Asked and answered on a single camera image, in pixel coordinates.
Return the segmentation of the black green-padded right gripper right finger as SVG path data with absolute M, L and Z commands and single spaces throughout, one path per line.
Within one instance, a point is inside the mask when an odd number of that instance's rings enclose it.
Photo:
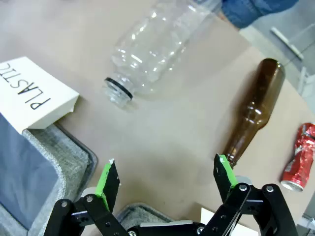
M 297 229 L 284 196 L 276 184 L 258 189 L 239 182 L 225 155 L 216 154 L 213 175 L 222 205 L 204 228 L 206 236 L 229 236 L 243 215 L 251 215 L 262 236 L 296 236 Z

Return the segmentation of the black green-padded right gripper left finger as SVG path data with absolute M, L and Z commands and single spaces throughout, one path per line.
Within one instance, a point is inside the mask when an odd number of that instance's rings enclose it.
M 44 235 L 80 236 L 86 226 L 94 225 L 103 236 L 127 236 L 127 231 L 113 215 L 119 186 L 115 161 L 111 160 L 105 165 L 94 193 L 76 202 L 56 201 Z

